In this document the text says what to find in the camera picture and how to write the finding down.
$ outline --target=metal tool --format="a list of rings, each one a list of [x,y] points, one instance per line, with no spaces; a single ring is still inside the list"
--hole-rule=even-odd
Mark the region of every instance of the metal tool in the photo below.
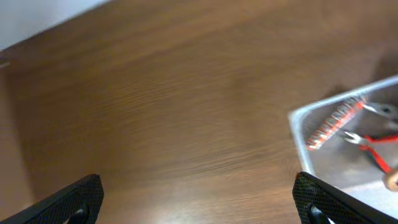
[[[361,137],[356,133],[348,131],[345,131],[345,133],[349,136],[349,138],[344,138],[346,141],[357,144],[362,150],[369,151],[380,169],[386,173],[383,177],[386,188],[398,192],[398,167],[391,169],[385,160],[370,146],[371,143],[398,142],[398,135],[373,139],[369,136]]]
[[[363,108],[387,119],[398,120],[398,107],[385,103],[366,103]]]
[[[390,166],[384,161],[384,159],[371,146],[369,146],[369,143],[398,141],[398,136],[388,137],[386,139],[372,139],[369,136],[365,136],[363,138],[356,133],[348,131],[345,131],[345,133],[349,136],[349,138],[344,139],[350,143],[357,144],[359,148],[364,151],[369,151],[373,159],[383,172],[388,173],[392,170]]]

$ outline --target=stainless steel tray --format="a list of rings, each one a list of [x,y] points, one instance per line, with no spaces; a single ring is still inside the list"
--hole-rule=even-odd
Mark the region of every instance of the stainless steel tray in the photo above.
[[[354,144],[342,140],[342,130],[358,134],[398,133],[398,124],[382,116],[360,111],[342,130],[317,151],[309,151],[305,140],[331,115],[342,101],[352,96],[398,106],[398,75],[312,103],[289,115],[290,128],[305,172],[338,187],[382,212],[398,218],[398,193],[385,189],[381,170]],[[391,167],[398,166],[398,144],[377,145],[375,150]]]

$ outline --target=wood grain surface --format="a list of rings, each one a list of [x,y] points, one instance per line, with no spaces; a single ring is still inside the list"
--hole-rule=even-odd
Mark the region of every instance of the wood grain surface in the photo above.
[[[7,49],[41,199],[98,223],[298,223],[287,115],[398,72],[396,1],[113,1]]]

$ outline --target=red handle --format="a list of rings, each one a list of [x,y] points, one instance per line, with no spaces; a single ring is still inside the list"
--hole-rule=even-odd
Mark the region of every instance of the red handle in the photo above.
[[[388,136],[386,138],[380,138],[380,139],[373,139],[370,138],[369,136],[365,136],[365,138],[369,142],[398,142],[398,135]]]
[[[376,163],[379,165],[379,167],[381,168],[381,170],[383,170],[383,172],[388,173],[391,171],[391,167],[384,161],[384,159],[379,156],[379,154],[370,146],[361,146],[362,150],[367,150],[369,151],[374,160],[376,161]]]

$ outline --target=black plastic part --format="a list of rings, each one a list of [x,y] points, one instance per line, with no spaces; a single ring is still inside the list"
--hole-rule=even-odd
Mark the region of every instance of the black plastic part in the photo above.
[[[103,198],[100,176],[90,174],[1,223],[93,224]]]
[[[301,172],[293,187],[293,199],[302,223],[317,223],[308,207],[316,207],[336,224],[398,223],[365,203],[356,200],[322,180]]]

